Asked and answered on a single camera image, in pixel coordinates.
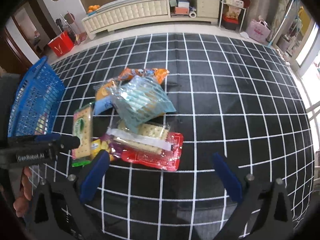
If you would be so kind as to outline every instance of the blue gripper pad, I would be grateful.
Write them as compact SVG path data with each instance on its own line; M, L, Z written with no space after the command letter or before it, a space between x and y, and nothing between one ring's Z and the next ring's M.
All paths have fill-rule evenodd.
M47 133L38 135L35 138L36 142L45 142L45 141L52 141L52 140L59 140L61 135L59 133Z
M226 157L222 157L220 154L214 153L212 155L213 168L222 180L223 186L227 190L232 201L241 203L243 198L242 184L236 174L231 171L226 160Z
M81 173L86 174L86 176L78 186L79 200L82 204L93 199L97 187L108 170L109 165L109 153L101 150L89 165L84 166Z

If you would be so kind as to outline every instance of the curtain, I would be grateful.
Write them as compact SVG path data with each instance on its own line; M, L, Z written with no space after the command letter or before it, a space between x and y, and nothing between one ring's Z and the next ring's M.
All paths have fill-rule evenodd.
M290 0L279 0L278 10L276 12L276 16L273 19L272 25L271 25L271 32L268 36L267 40L271 41L273 36L276 34L280 24L283 21L284 15L287 11L287 6L289 4Z

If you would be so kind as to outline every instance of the white box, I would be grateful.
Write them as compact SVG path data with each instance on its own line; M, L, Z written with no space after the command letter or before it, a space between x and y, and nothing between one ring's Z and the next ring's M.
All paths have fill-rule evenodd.
M225 3L227 3L229 5L237 6L240 8L243 8L243 6L244 6L244 2L241 0L225 0Z
M176 7L176 6L178 6L177 0L169 0L169 4L170 4L170 7Z
M178 0L178 7L189 8L190 3L187 0Z

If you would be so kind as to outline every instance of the metal screw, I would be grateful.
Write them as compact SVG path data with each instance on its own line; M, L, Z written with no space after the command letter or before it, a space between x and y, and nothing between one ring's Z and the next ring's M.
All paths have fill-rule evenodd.
M248 181L253 181L254 180L254 176L252 175L252 174L248 174L247 176L245 176L246 177L246 179L248 180Z
M70 174L70 175L68 176L68 180L69 180L69 181L75 181L75 179L76 179L76 176L75 176L74 174Z
M276 179L276 183L277 183L278 185L281 185L281 184L283 183L283 181L282 181L282 179L278 178L278 179Z
M43 185L46 184L46 183L47 183L47 180L46 180L46 179L41 179L41 180L40 180L40 185L43 186Z

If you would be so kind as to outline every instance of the light blue snack package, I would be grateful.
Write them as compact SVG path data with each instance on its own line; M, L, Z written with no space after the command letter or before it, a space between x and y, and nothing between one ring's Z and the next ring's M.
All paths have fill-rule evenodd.
M111 102L111 96L107 96L94 103L93 115L101 114L103 111L106 111L112 107L113 105Z
M167 94L153 77L135 76L127 84L107 88L119 116L127 128L137 133L137 126L167 112L175 112Z

